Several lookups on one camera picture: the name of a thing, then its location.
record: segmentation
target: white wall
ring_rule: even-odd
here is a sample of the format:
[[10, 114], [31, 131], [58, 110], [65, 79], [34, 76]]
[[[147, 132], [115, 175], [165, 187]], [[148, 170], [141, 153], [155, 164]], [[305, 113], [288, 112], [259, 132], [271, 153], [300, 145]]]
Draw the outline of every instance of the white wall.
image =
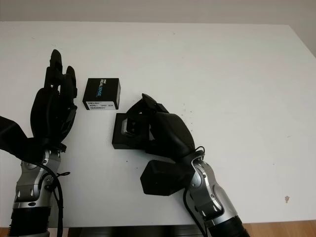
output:
[[0, 0], [0, 21], [286, 24], [316, 55], [316, 0]]

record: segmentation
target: barcode label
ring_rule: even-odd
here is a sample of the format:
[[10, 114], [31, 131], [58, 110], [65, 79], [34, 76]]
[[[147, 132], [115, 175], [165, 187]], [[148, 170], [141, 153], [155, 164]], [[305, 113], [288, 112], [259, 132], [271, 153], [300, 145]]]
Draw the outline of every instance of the barcode label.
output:
[[90, 110], [115, 110], [113, 101], [88, 102], [87, 106]]

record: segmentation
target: black box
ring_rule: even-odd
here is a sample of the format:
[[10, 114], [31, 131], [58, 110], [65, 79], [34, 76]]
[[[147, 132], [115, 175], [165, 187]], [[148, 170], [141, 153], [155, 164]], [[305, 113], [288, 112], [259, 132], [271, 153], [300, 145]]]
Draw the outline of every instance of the black box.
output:
[[89, 78], [83, 96], [87, 110], [115, 110], [119, 108], [118, 78]]

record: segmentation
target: robotic hand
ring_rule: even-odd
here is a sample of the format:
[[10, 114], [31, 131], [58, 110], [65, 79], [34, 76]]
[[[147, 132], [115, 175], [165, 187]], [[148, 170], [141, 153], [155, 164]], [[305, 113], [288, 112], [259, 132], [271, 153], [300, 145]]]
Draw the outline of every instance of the robotic hand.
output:
[[51, 194], [58, 205], [57, 236], [63, 233], [63, 196], [58, 176], [61, 142], [74, 123], [77, 106], [75, 71], [68, 67], [62, 74], [61, 55], [54, 50], [46, 70], [44, 87], [35, 97], [31, 111], [33, 138], [27, 138], [20, 126], [0, 117], [0, 149], [19, 158], [22, 174], [16, 185], [9, 236], [48, 237]]
[[[117, 114], [113, 147], [141, 149], [175, 162], [148, 162], [140, 178], [144, 193], [168, 196], [184, 188], [185, 207], [204, 236], [209, 230], [213, 237], [248, 237], [233, 204], [216, 182], [211, 166], [203, 161], [204, 148], [195, 148], [191, 133], [179, 116], [170, 114], [150, 96], [142, 96], [126, 114]], [[187, 205], [188, 192], [205, 230]]]

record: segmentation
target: black palm pad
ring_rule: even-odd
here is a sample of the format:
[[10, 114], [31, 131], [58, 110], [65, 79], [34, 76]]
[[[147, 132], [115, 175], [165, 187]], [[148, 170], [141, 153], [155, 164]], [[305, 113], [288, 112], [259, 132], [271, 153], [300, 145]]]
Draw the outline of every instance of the black palm pad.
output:
[[150, 125], [155, 140], [146, 149], [148, 153], [179, 161], [194, 152], [193, 137], [179, 116], [155, 113], [150, 118]]

